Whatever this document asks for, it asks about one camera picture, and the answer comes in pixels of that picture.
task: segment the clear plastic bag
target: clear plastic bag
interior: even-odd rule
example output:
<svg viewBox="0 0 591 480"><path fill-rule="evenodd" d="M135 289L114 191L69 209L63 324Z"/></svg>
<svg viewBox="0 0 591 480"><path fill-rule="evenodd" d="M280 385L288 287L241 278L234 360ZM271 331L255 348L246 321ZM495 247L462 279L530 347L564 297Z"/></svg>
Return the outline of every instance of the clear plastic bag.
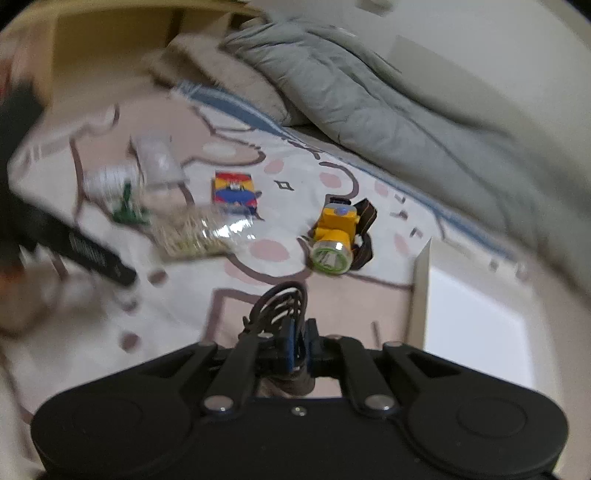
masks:
<svg viewBox="0 0 591 480"><path fill-rule="evenodd" d="M118 199L123 195L127 182L131 183L133 188L140 185L139 168L136 162L103 167L85 176L84 192L90 200L97 202Z"/></svg>
<svg viewBox="0 0 591 480"><path fill-rule="evenodd" d="M131 137L131 146L138 156L147 186L186 181L183 169L170 150L170 137L149 133Z"/></svg>
<svg viewBox="0 0 591 480"><path fill-rule="evenodd" d="M152 218L150 230L168 258L189 259L229 253L254 240L248 209L189 206Z"/></svg>

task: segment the wooden bed frame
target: wooden bed frame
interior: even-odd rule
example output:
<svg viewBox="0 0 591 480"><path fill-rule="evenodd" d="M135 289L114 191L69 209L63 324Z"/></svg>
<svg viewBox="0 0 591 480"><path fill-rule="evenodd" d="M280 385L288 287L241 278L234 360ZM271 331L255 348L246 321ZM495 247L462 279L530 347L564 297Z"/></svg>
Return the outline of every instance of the wooden bed frame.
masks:
<svg viewBox="0 0 591 480"><path fill-rule="evenodd" d="M152 83L140 65L146 54L179 33L221 38L258 14L238 1L37 0L1 32L0 44L20 45L46 101L65 107L141 90Z"/></svg>

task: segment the bed sheet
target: bed sheet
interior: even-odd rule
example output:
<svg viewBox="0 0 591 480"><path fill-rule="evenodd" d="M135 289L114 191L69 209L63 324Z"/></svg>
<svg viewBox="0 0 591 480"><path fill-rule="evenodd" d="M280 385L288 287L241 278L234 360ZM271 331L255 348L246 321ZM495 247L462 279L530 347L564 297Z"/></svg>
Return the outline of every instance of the bed sheet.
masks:
<svg viewBox="0 0 591 480"><path fill-rule="evenodd" d="M187 178L170 190L181 203L209 203L216 170L252 175L258 194L257 240L235 254L166 264L150 240L114 225L84 192L84 177L133 160L133 132L167 131ZM25 422L53 394L144 362L201 338L232 346L259 295L284 280L305 282L308 315L320 333L359 338L367 347L403 340L415 256L442 238L497 274L520 282L519 263L455 212L402 184L378 179L302 142L253 107L218 90L182 86L112 105L80 121L32 135L11 169L14 188L117 250L139 274L133 299L66 263L45 318L3 338ZM307 266L306 233L331 195L378 209L370 233L375 258L359 272L328 277ZM49 257L41 263L48 264ZM313 395L335 395L318 382Z"/></svg>

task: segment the cardboard box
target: cardboard box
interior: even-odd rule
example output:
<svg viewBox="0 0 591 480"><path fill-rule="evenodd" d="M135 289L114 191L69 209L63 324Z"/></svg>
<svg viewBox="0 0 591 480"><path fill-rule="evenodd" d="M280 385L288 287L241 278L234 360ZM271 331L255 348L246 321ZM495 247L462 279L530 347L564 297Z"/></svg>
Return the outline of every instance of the cardboard box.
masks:
<svg viewBox="0 0 591 480"><path fill-rule="evenodd" d="M407 343L561 403L554 345L533 291L436 239L415 264Z"/></svg>
<svg viewBox="0 0 591 480"><path fill-rule="evenodd" d="M256 213L256 191L248 173L217 171L213 180L213 203L239 205Z"/></svg>

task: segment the green plastic toy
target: green plastic toy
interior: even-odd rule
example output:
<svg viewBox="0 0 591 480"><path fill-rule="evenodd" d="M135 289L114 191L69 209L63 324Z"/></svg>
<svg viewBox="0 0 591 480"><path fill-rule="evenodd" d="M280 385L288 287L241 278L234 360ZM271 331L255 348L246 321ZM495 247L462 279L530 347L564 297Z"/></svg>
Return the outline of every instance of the green plastic toy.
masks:
<svg viewBox="0 0 591 480"><path fill-rule="evenodd" d="M113 211L113 221L124 225L148 225L146 217L150 211L146 208L134 208L131 201L131 182L126 181L119 208Z"/></svg>

